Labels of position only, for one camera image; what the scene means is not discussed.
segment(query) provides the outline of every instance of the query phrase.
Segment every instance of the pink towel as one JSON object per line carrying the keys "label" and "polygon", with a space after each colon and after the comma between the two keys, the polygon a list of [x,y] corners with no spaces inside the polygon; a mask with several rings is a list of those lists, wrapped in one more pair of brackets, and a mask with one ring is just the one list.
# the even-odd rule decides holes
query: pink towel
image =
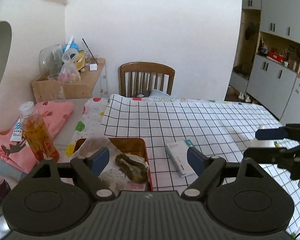
{"label": "pink towel", "polygon": [[[51,138],[54,138],[72,113],[73,104],[70,102],[46,101],[37,103],[35,108],[42,115]],[[30,147],[26,145],[24,138],[21,142],[10,141],[13,129],[14,126],[8,131],[0,132],[0,158],[11,166],[29,173],[37,160]]]}

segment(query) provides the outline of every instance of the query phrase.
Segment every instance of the cardboard box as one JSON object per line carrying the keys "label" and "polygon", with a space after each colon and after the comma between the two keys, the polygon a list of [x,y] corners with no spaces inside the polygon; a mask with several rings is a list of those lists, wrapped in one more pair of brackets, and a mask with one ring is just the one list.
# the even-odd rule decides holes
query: cardboard box
{"label": "cardboard box", "polygon": [[85,72],[80,74],[80,84],[64,84],[42,76],[37,78],[32,82],[35,100],[38,103],[57,99],[92,98],[92,91],[106,65],[104,58],[97,58],[97,62],[98,70],[90,71],[89,68],[85,68]]}

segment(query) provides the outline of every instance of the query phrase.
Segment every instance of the black stick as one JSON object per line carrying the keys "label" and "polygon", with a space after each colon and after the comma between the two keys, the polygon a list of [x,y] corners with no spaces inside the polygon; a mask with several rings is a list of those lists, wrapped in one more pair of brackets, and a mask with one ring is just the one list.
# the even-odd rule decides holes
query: black stick
{"label": "black stick", "polygon": [[97,61],[96,61],[96,59],[94,58],[94,56],[93,56],[93,54],[92,54],[91,50],[89,49],[88,45],[86,44],[86,42],[84,41],[84,39],[83,39],[83,38],[82,38],[82,40],[83,40],[84,44],[87,46],[88,50],[90,51],[90,53],[91,53],[91,56],[93,57],[94,61],[95,61],[95,62],[98,64],[98,62],[97,62]]}

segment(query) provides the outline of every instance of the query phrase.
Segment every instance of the bottle cap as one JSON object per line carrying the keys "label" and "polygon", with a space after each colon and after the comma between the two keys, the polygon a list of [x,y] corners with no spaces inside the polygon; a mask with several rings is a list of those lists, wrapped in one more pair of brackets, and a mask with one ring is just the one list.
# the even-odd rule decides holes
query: bottle cap
{"label": "bottle cap", "polygon": [[19,107],[19,111],[23,115],[31,115],[34,112],[34,103],[32,101],[25,102]]}

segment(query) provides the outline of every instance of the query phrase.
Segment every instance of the red box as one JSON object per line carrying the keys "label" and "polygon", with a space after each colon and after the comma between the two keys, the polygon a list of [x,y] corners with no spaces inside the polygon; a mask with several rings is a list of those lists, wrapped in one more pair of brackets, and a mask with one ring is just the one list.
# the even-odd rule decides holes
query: red box
{"label": "red box", "polygon": [[278,62],[280,62],[280,63],[283,63],[283,61],[285,61],[284,57],[282,57],[282,56],[280,56],[280,55],[278,55],[278,54],[276,54],[275,52],[272,52],[272,51],[269,52],[269,57],[276,60],[276,61],[278,61]]}

